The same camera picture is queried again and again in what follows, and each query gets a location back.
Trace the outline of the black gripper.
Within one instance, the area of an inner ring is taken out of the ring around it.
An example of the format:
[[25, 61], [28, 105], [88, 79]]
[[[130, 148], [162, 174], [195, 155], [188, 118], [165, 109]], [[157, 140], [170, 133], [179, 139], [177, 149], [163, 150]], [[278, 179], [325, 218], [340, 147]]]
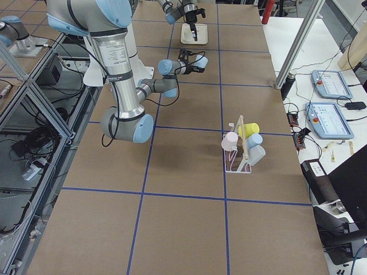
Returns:
[[[200, 54], [205, 56], [205, 51], [200, 51], [200, 52], [193, 52], [194, 54], [192, 56], [195, 56], [195, 60], [196, 60], [196, 55]], [[196, 66], [194, 66], [194, 61], [192, 62], [185, 62], [185, 61], [179, 61], [179, 67], [178, 67], [178, 74], [190, 74], [192, 72], [195, 73], [203, 73], [205, 71], [205, 69], [200, 69]]]
[[203, 18], [206, 17], [205, 9], [198, 8], [198, 7], [184, 7], [184, 14], [185, 14], [185, 22], [189, 24], [190, 30], [192, 32], [192, 37], [194, 41], [198, 41], [197, 38], [197, 16], [201, 15]]

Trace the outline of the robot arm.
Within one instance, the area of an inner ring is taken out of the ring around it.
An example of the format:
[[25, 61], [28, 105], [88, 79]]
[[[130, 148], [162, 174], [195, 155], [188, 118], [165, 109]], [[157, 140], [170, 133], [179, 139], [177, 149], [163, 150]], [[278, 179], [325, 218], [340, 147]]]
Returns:
[[49, 25], [65, 34], [90, 37], [96, 45], [95, 60], [107, 77], [116, 105], [101, 120], [101, 127], [112, 140], [144, 143], [149, 140], [154, 119], [142, 105], [152, 93], [178, 98], [177, 76], [202, 73], [208, 63], [204, 52], [182, 49], [177, 60], [162, 60], [158, 70], [162, 79], [134, 81], [126, 36], [131, 25], [130, 1], [47, 1]]
[[197, 16], [201, 15], [202, 18], [205, 18], [206, 10], [204, 8], [199, 9], [196, 5], [197, 1], [183, 0], [176, 7], [174, 7], [171, 1], [158, 0], [158, 3], [165, 12], [165, 18], [170, 25], [184, 18], [184, 22], [190, 27], [193, 39], [198, 41], [196, 28]]

